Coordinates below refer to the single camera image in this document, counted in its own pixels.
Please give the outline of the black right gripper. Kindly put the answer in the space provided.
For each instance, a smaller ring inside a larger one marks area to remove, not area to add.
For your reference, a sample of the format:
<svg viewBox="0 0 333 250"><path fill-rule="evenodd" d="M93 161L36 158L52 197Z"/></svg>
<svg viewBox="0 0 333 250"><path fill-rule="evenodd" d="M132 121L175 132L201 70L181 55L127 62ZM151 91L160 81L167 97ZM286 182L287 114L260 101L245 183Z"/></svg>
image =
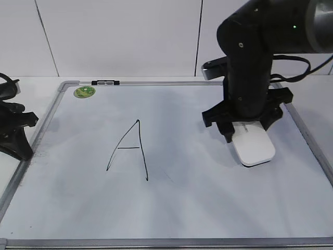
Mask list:
<svg viewBox="0 0 333 250"><path fill-rule="evenodd" d="M224 100L202 113L206 127L216 123L227 143L235 133L233 122L259 121L265 131L283 117L281 104L290 104L293 94L289 88L269 89L263 95Z"/></svg>

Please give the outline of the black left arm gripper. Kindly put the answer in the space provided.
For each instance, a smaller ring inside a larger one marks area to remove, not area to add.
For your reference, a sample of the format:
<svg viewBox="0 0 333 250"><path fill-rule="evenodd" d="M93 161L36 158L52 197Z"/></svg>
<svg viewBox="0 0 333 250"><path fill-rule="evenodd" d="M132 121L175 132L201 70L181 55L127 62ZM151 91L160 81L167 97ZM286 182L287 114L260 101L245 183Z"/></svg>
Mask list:
<svg viewBox="0 0 333 250"><path fill-rule="evenodd" d="M39 118L34 112L24 112L25 106L6 102L20 93L19 79L1 73L1 152L17 160L29 160L33 150L24 127L36 126Z"/></svg>

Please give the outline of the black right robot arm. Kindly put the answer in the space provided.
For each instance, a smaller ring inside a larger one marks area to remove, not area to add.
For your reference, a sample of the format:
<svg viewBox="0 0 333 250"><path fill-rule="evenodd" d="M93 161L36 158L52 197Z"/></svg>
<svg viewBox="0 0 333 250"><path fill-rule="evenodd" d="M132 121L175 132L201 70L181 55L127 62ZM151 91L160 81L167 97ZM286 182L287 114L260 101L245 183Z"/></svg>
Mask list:
<svg viewBox="0 0 333 250"><path fill-rule="evenodd" d="M224 57L201 67L207 80L223 77L223 100L202 114L206 127L233 131L234 122L258 121L268 129L290 103L288 89L271 90L285 77L273 74L274 60L302 60L332 53L332 1L248 1L218 27Z"/></svg>

